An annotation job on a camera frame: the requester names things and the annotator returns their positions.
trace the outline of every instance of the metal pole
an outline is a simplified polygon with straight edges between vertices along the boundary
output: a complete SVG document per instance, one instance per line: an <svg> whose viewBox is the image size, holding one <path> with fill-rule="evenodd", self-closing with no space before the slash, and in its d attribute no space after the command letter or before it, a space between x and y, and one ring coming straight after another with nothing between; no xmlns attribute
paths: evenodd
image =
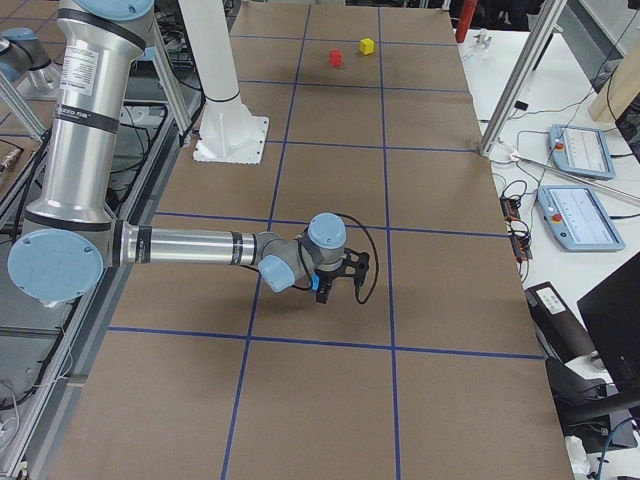
<svg viewBox="0 0 640 480"><path fill-rule="evenodd" d="M29 134L36 140L42 141L47 131L27 102L20 96L11 82L0 72L0 97L6 102L13 114L22 122Z"/></svg>
<svg viewBox="0 0 640 480"><path fill-rule="evenodd" d="M169 106L173 112L173 116L176 119L180 133L185 135L188 133L189 125L191 124L191 117L187 109L187 104L184 101L182 92L180 91L180 85L173 75L169 57L167 56L167 50L162 39L162 34L158 28L158 23L153 21L153 42L156 46L155 54L153 55L153 66L156 68L156 73L164 89L164 93L169 101Z"/></svg>
<svg viewBox="0 0 640 480"><path fill-rule="evenodd" d="M577 175L572 175L567 172L563 172L555 167L550 165L544 165L540 162L535 162L525 157L519 157L514 155L518 160L522 160L531 165L537 165L538 167L544 168L545 170L549 170L553 172L554 175L558 175L559 177L566 178L567 180L571 180L573 182L582 183L584 185L589 185L590 187L595 188L596 190L600 190L602 193L609 195L610 197L616 198L618 200L622 200L623 202L627 202L630 205L638 206L640 205L640 197L636 197L635 195L631 195L630 193L623 192L622 190L617 190L613 187L609 187L607 185L603 185L602 183L594 182L593 180L589 180L588 178L578 177Z"/></svg>
<svg viewBox="0 0 640 480"><path fill-rule="evenodd" d="M493 147L494 142L500 135L504 127L509 112L516 102L524 81L531 71L533 64L539 58L544 44L551 35L562 9L566 5L567 0L547 0L542 7L540 17L536 22L533 31L529 34L527 42L522 47L522 53L518 57L513 72L507 81L504 92L498 100L496 109L489 120L487 130L482 137L480 147L478 148L481 155L488 155Z"/></svg>

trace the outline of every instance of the grid line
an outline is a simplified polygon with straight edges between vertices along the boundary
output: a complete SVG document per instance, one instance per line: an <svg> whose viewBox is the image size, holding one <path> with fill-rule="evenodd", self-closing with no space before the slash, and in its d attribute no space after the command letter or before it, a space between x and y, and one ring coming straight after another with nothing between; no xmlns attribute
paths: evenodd
<svg viewBox="0 0 640 480"><path fill-rule="evenodd" d="M2 25L4 22L6 22L9 19L13 19L12 15L14 13L16 13L18 10L20 10L22 7L25 6L25 4L27 3L28 0L23 0L22 3L20 5L18 5L16 8L13 9L13 11L7 15L5 18L3 18L2 20L0 20L0 25Z"/></svg>
<svg viewBox="0 0 640 480"><path fill-rule="evenodd" d="M304 33L302 34L302 42L300 42L300 53L298 54L298 66L296 69L296 77L295 77L295 82L297 84L298 79L300 78L300 67L301 67L301 63L302 63L302 53L304 50L304 38L307 35L307 28L309 27L309 19L311 17L311 5L309 5L307 7L307 18L305 21L305 25L304 25ZM284 155L285 155L285 150L287 147L287 138L289 135L289 127L291 125L291 116L293 114L293 104L295 101L295 97L296 97L296 90L297 90L297 85L293 86L292 92L291 92L291 103L289 104L289 112L287 115L287 123L286 123L286 127L285 127L285 131L284 131L284 142L283 142L283 146L282 146L282 151L280 152L280 161L278 163L278 173L276 175L276 181L275 181L275 185L273 188L273 199L271 201L271 209L269 212L269 219L267 222L267 230L271 229L271 225L273 224L273 214L275 211L275 207L276 207L276 202L278 199L278 189L280 186L280 178L282 176L282 167L283 167L283 163L284 163ZM256 312L258 309L258 299L260 298L260 288L261 288L262 282L261 282L261 278L258 275L258 278L256 280L256 289L255 289L255 293L254 293L254 297L253 297L253 305L251 307L251 318L249 320L249 327L247 329L247 337L245 340L245 348L244 348L244 353L242 355L242 364L240 367L240 376L238 378L238 385L236 388L236 397L235 397L235 401L233 404L233 414L231 416L231 422L229 425L229 435L227 437L227 446L225 449L225 454L224 454L224 460L223 460L223 464L222 464L222 472L220 474L220 480L226 480L227 478L227 472L228 472L228 468L229 468L229 460L231 458L231 447L233 445L233 435L235 433L235 427L236 427L236 422L237 422L237 415L238 415L238 411L240 408L240 397L242 395L242 387L244 384L244 376L245 376L245 372L246 372L246 368L247 368L247 362L248 362L248 358L249 358L249 350L251 348L251 340L252 340L252 333L253 333L253 325L255 322L255 318L256 318Z"/></svg>
<svg viewBox="0 0 640 480"><path fill-rule="evenodd" d="M219 332L200 332L191 330L170 330L163 328L145 328L145 327L129 327L129 326L110 326L110 332L114 333L141 333L149 335L170 335L177 337L201 337L215 338L219 340L238 340L246 341L246 335L238 335L232 333ZM262 343L286 343L295 345L312 345L320 347L340 347L354 348L361 350L387 350L396 352L411 352L432 355L453 355L464 357L486 357L486 358L506 358L512 360L544 360L543 355L534 355L528 353L509 353L509 352L484 352L480 350L456 350L451 348L430 348L430 347L412 347L407 345L382 345L375 343L358 343L358 342L338 342L333 340L317 340L312 338L287 338L287 337L269 337L269 336L251 336L252 342Z"/></svg>
<svg viewBox="0 0 640 480"><path fill-rule="evenodd" d="M307 83L307 82L282 82L276 80L238 80L238 83L257 83L266 85L303 85L305 87L329 87L329 88L362 88L368 90L379 90L381 87L373 85L341 85L341 84L328 84L328 83ZM435 92L435 93L467 93L471 92L460 89L446 89L446 88L418 88L418 87L382 87L385 90L399 90L407 92Z"/></svg>
<svg viewBox="0 0 640 480"><path fill-rule="evenodd" d="M394 454L396 462L396 480L402 480L402 456L400 449L400 408L398 405L398 368L396 355L396 322L395 305L393 296L393 261L391 255L391 206L389 203L389 163L387 161L387 125L385 119L384 105L384 67L382 63L382 19L380 7L377 9L378 16L378 52L380 57L380 105L381 105L381 126L382 126L382 158L384 165L384 205L385 222L387 236L387 282L389 289L389 333L391 337L391 389L393 398L393 433L394 433Z"/></svg>
<svg viewBox="0 0 640 480"><path fill-rule="evenodd" d="M268 35L242 35L232 34L231 38L255 38L260 40L305 40L307 42L342 42L342 43L359 43L360 40L345 40L345 39L333 39L333 38L300 38L300 37L282 37L282 36L268 36ZM457 47L455 43L438 43L438 42L385 42L383 40L378 42L384 45L423 45L425 47Z"/></svg>
<svg viewBox="0 0 640 480"><path fill-rule="evenodd" d="M210 220L233 220L240 222L261 222L268 223L269 227L273 224L283 224L283 225L307 225L308 222L303 222L301 220L278 220L268 218L254 218L254 217L236 217L236 216L225 216L225 215L209 215L206 213L188 213L188 212L156 212L158 216L162 217L184 217L184 218L202 218L202 219L210 219ZM347 224L348 227L357 228L357 225ZM411 228L411 227L392 227L392 226L379 226L379 225L365 225L367 229L370 230L383 230L389 232L409 232L409 233L428 233L428 234L437 234L437 235L461 235L461 236L469 236L469 237L489 237L489 238L509 238L509 235L506 233L488 233L488 232L464 232L457 230L438 230L438 229L428 229L428 228Z"/></svg>

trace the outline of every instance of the robot arm label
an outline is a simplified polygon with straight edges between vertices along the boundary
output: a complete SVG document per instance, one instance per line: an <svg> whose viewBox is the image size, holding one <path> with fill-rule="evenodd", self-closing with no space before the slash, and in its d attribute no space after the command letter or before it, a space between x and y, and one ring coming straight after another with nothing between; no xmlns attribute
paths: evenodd
<svg viewBox="0 0 640 480"><path fill-rule="evenodd" d="M100 54L93 50L67 47L64 51L60 88L83 95L91 95L99 57Z"/></svg>

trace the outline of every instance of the electronic device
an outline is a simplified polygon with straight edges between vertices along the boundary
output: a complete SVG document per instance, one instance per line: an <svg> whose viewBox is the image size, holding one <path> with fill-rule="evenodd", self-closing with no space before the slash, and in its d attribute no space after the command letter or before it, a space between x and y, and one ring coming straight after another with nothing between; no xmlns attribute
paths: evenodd
<svg viewBox="0 0 640 480"><path fill-rule="evenodd" d="M607 252L625 247L591 187L541 186L538 206L553 236L568 251Z"/></svg>
<svg viewBox="0 0 640 480"><path fill-rule="evenodd" d="M578 309L604 366L623 393L635 393L640 418L640 254L578 300Z"/></svg>
<svg viewBox="0 0 640 480"><path fill-rule="evenodd" d="M553 125L549 147L553 161L563 172L603 180L615 177L611 154L600 130Z"/></svg>
<svg viewBox="0 0 640 480"><path fill-rule="evenodd" d="M551 282L529 287L524 295L531 318L556 357L568 362L595 351L589 334Z"/></svg>
<svg viewBox="0 0 640 480"><path fill-rule="evenodd" d="M604 385L597 379L576 379L576 374L567 372L564 365L547 364L563 430L567 433L587 426L591 433L583 431L580 438L583 443L589 439L588 448L585 443L588 452L601 449L608 432L630 414L640 418L639 281L640 254L636 254L578 300L589 336L615 385ZM602 434L591 427L602 429ZM620 427L612 446L637 446L631 424Z"/></svg>

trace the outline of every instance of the silver cylinder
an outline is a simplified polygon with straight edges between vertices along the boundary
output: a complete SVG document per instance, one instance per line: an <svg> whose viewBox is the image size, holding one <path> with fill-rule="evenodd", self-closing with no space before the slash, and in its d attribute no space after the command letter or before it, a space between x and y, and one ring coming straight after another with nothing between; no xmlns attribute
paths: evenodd
<svg viewBox="0 0 640 480"><path fill-rule="evenodd" d="M152 22L153 11L113 24L72 0L60 2L67 49L42 194L27 207L31 214L110 223L104 198L120 109L131 62L142 54Z"/></svg>
<svg viewBox="0 0 640 480"><path fill-rule="evenodd" d="M251 265L256 241L250 233L154 228L150 257L151 262Z"/></svg>
<svg viewBox="0 0 640 480"><path fill-rule="evenodd" d="M258 259L252 233L170 230L122 222L115 231L115 263L213 263L252 265Z"/></svg>

